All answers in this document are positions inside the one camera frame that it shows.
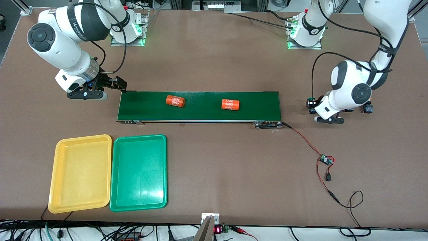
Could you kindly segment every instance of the orange battery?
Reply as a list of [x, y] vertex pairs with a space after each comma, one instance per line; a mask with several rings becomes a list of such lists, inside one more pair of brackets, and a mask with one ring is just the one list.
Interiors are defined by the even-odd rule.
[[221, 101], [221, 108], [225, 110], [239, 110], [239, 100], [234, 99], [223, 99]]
[[185, 99], [178, 96], [168, 95], [166, 97], [166, 104], [178, 107], [184, 107]]

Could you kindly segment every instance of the table surface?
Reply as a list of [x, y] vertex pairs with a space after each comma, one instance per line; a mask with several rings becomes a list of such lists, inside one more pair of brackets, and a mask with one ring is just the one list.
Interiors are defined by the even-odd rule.
[[[168, 138], [168, 204], [163, 209], [113, 213], [108, 207], [74, 212], [71, 220], [198, 223], [202, 212], [249, 225], [354, 226], [348, 210], [324, 190], [317, 155], [291, 129], [249, 124], [116, 123], [120, 92], [106, 101], [73, 101], [57, 85], [58, 69], [26, 42], [39, 9], [22, 17], [0, 69], [0, 218], [39, 219], [48, 203], [56, 143], [64, 138], [162, 133]], [[248, 15], [280, 23], [268, 13]], [[362, 15], [333, 15], [345, 26], [373, 30]], [[287, 49], [284, 29], [207, 11], [161, 11], [145, 47], [129, 47], [117, 74], [137, 91], [279, 91], [282, 120], [301, 131], [337, 164], [327, 183], [343, 203], [355, 190], [364, 202], [353, 213], [362, 226], [428, 227], [428, 64], [410, 24], [387, 82], [374, 91], [375, 112], [344, 113], [343, 125], [318, 124], [305, 101], [311, 67], [323, 51], [368, 60], [379, 40], [329, 24], [323, 50]], [[121, 47], [107, 51], [115, 69]], [[81, 44], [92, 56], [102, 53]], [[315, 95], [331, 89], [342, 59], [323, 56]], [[45, 219], [67, 214], [47, 213]]]

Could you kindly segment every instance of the black wire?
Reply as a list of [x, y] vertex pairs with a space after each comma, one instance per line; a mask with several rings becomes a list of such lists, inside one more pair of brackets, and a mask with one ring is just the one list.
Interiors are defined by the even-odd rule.
[[100, 67], [101, 67], [101, 65], [103, 65], [103, 63], [104, 63], [104, 60], [106, 60], [106, 51], [101, 46], [96, 44], [94, 41], [91, 41], [91, 43], [93, 43], [95, 46], [97, 46], [99, 49], [101, 49], [101, 51], [103, 51], [104, 57], [103, 57], [103, 61], [101, 61], [101, 64], [100, 64]]
[[266, 10], [265, 12], [270, 12], [270, 13], [272, 13], [273, 15], [275, 15], [275, 17], [277, 17], [277, 18], [279, 18], [279, 19], [281, 19], [281, 20], [284, 20], [284, 21], [287, 21], [287, 19], [288, 19], [288, 18], [291, 18], [291, 17], [288, 17], [288, 18], [280, 17], [280, 16], [278, 16], [278, 15], [276, 14], [276, 12], [274, 12], [274, 11], [272, 11], [272, 10]]
[[70, 212], [70, 214], [64, 218], [64, 220], [62, 221], [62, 223], [65, 222], [72, 214], [73, 214], [73, 212]]
[[126, 229], [128, 229], [130, 226], [121, 226], [119, 227], [117, 230], [107, 234], [105, 237], [103, 237], [100, 241], [107, 241], [108, 238], [113, 239], [114, 236], [116, 236], [117, 234], [119, 234], [122, 231], [125, 231]]
[[70, 231], [68, 230], [68, 227], [66, 227], [66, 229], [67, 229], [67, 233], [68, 233], [68, 236], [70, 237], [71, 241], [74, 241], [74, 240], [73, 240], [73, 237], [71, 236]]
[[363, 6], [361, 6], [361, 3], [360, 3], [360, 2], [358, 2], [358, 6], [360, 7], [361, 11], [364, 13]]
[[152, 226], [152, 227], [153, 227], [153, 229], [150, 231], [150, 233], [149, 233], [149, 234], [147, 234], [147, 235], [141, 235], [141, 232], [143, 231], [144, 227], [140, 230], [139, 238], [145, 238], [145, 237], [147, 237], [147, 236], [151, 235], [151, 234], [154, 232], [154, 230], [155, 230], [155, 226]]
[[[343, 232], [343, 230], [342, 229], [346, 229], [346, 230], [348, 230], [351, 234], [349, 235], [349, 234], [345, 234], [344, 232]], [[372, 230], [371, 229], [364, 229], [364, 230], [368, 230], [369, 232], [368, 233], [366, 233], [366, 234], [354, 234], [354, 232], [352, 232], [352, 230], [350, 229], [350, 228], [348, 228], [348, 227], [340, 227], [339, 228], [339, 232], [343, 235], [343, 236], [345, 236], [345, 237], [348, 237], [348, 238], [354, 238], [354, 240], [355, 241], [358, 241], [357, 240], [357, 237], [367, 237], [367, 236], [369, 236], [370, 234], [372, 234]]]
[[99, 5], [99, 4], [96, 4], [96, 3], [89, 3], [89, 2], [81, 2], [81, 3], [74, 3], [74, 6], [78, 6], [78, 5], [85, 5], [85, 4], [88, 4], [88, 5], [92, 5], [92, 6], [95, 6], [95, 7], [99, 7], [99, 8], [101, 8], [102, 10], [104, 10], [106, 13], [108, 13], [110, 16], [112, 16], [112, 18], [118, 23], [118, 27], [120, 28], [120, 30], [122, 31], [122, 33], [123, 33], [123, 40], [124, 40], [124, 45], [123, 45], [123, 47], [124, 47], [124, 50], [123, 50], [123, 58], [122, 58], [122, 62], [120, 63], [120, 65], [119, 65], [119, 67], [115, 70], [115, 71], [113, 71], [113, 74], [114, 73], [116, 73], [116, 72], [118, 72], [119, 70], [120, 70], [120, 68], [122, 68], [122, 65], [123, 65], [123, 63], [125, 62], [125, 57], [126, 57], [126, 46], [127, 46], [127, 43], [126, 43], [126, 34], [125, 34], [125, 31], [123, 30], [123, 27], [122, 27], [122, 25], [120, 24], [120, 21], [110, 12], [110, 11], [108, 11], [107, 9], [105, 9], [103, 6], [101, 6], [101, 5]]
[[44, 220], [43, 219], [43, 215], [46, 213], [46, 211], [48, 210], [48, 205], [46, 205], [46, 207], [45, 207], [45, 210], [42, 212], [42, 215], [41, 215], [41, 217], [40, 217], [40, 220], [42, 220], [42, 221], [46, 221], [46, 220]]
[[36, 227], [34, 227], [32, 230], [31, 230], [31, 232], [30, 232], [30, 234], [28, 235], [28, 237], [25, 239], [25, 241], [29, 241], [30, 240], [30, 237], [31, 237], [31, 235], [33, 234], [33, 232], [34, 232], [34, 230], [36, 229]]
[[39, 226], [39, 236], [40, 236], [40, 241], [43, 241], [43, 239], [42, 239], [42, 225], [41, 224]]
[[278, 27], [284, 27], [284, 28], [288, 28], [288, 29], [293, 29], [293, 27], [290, 27], [290, 26], [285, 26], [285, 25], [280, 25], [280, 24], [274, 24], [274, 23], [266, 22], [266, 21], [263, 21], [263, 20], [260, 20], [260, 19], [256, 19], [256, 18], [252, 18], [252, 17], [247, 17], [247, 16], [244, 16], [244, 15], [232, 14], [232, 13], [230, 13], [230, 14], [233, 15], [233, 16], [239, 16], [239, 17], [251, 19], [251, 20], [254, 20], [254, 21], [258, 21], [258, 22], [261, 22], [261, 23], [264, 23], [264, 24], [270, 24], [270, 25], [273, 25], [273, 26], [278, 26]]
[[104, 237], [104, 238], [106, 237], [106, 235], [104, 234], [104, 232], [103, 232], [103, 230], [100, 228], [100, 226], [96, 227], [95, 229], [96, 229], [96, 230], [98, 230], [98, 231], [103, 235], [103, 237]]
[[325, 19], [327, 19], [327, 21], [329, 21], [330, 23], [332, 23], [332, 24], [334, 24], [334, 25], [336, 25], [336, 26], [338, 26], [338, 27], [341, 27], [341, 28], [344, 28], [344, 29], [347, 29], [347, 30], [353, 30], [353, 31], [356, 31], [356, 32], [360, 32], [360, 33], [366, 33], [366, 34], [371, 34], [371, 35], [374, 35], [374, 36], [376, 36], [376, 37], [379, 37], [379, 38], [381, 38], [381, 39], [383, 39], [383, 40], [385, 40], [385, 42], [387, 42], [388, 43], [388, 45], [389, 45], [389, 47], [390, 48], [392, 48], [392, 44], [391, 44], [391, 42], [389, 41], [389, 40], [387, 40], [385, 37], [383, 37], [382, 35], [380, 35], [380, 34], [375, 34], [375, 33], [372, 33], [372, 32], [370, 32], [370, 31], [365, 31], [365, 30], [361, 30], [361, 29], [355, 29], [355, 28], [351, 28], [351, 27], [345, 27], [345, 26], [343, 26], [343, 25], [340, 25], [340, 24], [337, 24], [337, 23], [335, 23], [335, 22], [333, 22], [333, 21], [331, 21], [325, 14], [324, 14], [324, 11], [322, 10], [322, 8], [320, 7], [320, 0], [318, 0], [318, 7], [319, 7], [319, 9], [320, 9], [320, 11], [321, 11], [321, 14], [324, 16], [324, 18]]
[[292, 227], [290, 227], [290, 231], [291, 231], [291, 234], [293, 235], [294, 239], [295, 239], [296, 241], [300, 241], [300, 240], [296, 237], [296, 235], [294, 234], [294, 232], [293, 232], [293, 228], [292, 228]]

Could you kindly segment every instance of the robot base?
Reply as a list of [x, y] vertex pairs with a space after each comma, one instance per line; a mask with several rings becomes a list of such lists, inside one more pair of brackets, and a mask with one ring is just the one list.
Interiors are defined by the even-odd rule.
[[[315, 100], [315, 98], [309, 98], [306, 100], [306, 108], [309, 111], [309, 114], [316, 114], [315, 107], [318, 105], [319, 101], [322, 99], [323, 96], [320, 96], [318, 100]], [[354, 109], [346, 109], [343, 110], [343, 112], [353, 112]], [[366, 104], [363, 105], [363, 113], [373, 113], [373, 105], [372, 102], [369, 100]], [[320, 116], [316, 116], [314, 118], [315, 122], [318, 123], [328, 123], [328, 124], [343, 124], [345, 122], [344, 118], [339, 117], [339, 113], [335, 117], [331, 116], [327, 120], [324, 120]]]
[[[146, 44], [146, 35], [147, 35], [147, 22], [149, 21], [149, 14], [141, 15], [140, 13], [136, 14], [135, 31], [141, 34], [134, 41], [127, 43], [126, 46], [144, 46]], [[111, 46], [124, 46], [124, 44], [119, 43], [113, 37], [110, 42]]]

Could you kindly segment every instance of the robotic arm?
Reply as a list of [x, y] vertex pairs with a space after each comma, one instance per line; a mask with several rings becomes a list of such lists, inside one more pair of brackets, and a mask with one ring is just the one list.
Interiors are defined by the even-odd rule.
[[126, 91], [121, 78], [109, 78], [97, 61], [79, 46], [80, 42], [105, 39], [109, 33], [119, 42], [130, 43], [141, 35], [141, 14], [125, 10], [120, 0], [79, 0], [83, 4], [42, 11], [39, 23], [27, 35], [28, 44], [40, 57], [60, 69], [55, 79], [71, 99], [106, 99], [103, 87]]
[[[324, 120], [334, 114], [367, 103], [372, 90], [379, 88], [388, 76], [394, 56], [408, 27], [407, 10], [411, 0], [367, 0], [364, 17], [389, 43], [382, 40], [370, 62], [344, 60], [334, 67], [331, 74], [333, 90], [317, 103], [315, 111]], [[323, 122], [319, 117], [315, 121]]]

